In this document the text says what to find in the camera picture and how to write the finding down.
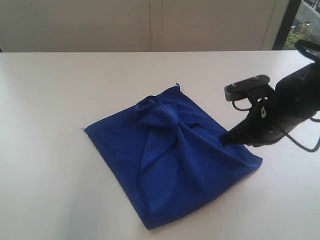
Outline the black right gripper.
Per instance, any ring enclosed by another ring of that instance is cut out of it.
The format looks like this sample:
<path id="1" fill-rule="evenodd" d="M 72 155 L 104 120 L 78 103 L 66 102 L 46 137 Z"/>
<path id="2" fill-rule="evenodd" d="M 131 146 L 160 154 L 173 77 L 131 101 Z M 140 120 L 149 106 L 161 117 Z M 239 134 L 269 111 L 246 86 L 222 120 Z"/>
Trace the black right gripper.
<path id="1" fill-rule="evenodd" d="M 261 99 L 245 120 L 223 133 L 223 146 L 248 145 L 260 147 L 280 141 L 293 130 L 293 103 L 288 100 Z"/>

